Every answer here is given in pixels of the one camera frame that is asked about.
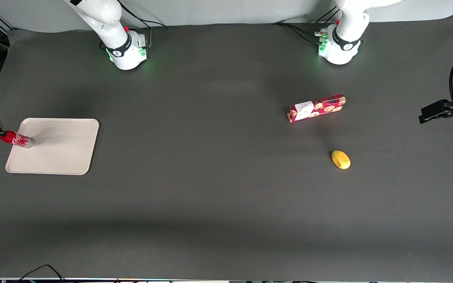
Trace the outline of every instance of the gray table surface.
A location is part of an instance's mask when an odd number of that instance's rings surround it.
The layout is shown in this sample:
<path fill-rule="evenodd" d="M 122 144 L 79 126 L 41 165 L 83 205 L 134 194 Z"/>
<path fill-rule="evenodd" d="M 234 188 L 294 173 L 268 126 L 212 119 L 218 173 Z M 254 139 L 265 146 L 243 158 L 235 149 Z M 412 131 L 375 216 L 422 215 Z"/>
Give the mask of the gray table surface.
<path fill-rule="evenodd" d="M 346 66 L 272 25 L 156 29 L 127 72 L 93 32 L 9 37 L 7 129 L 101 128 L 84 176 L 9 174 L 0 142 L 0 277 L 49 263 L 65 277 L 453 282 L 453 119 L 417 119 L 449 97 L 453 17 L 372 23 Z M 339 92 L 342 111 L 286 120 Z"/>

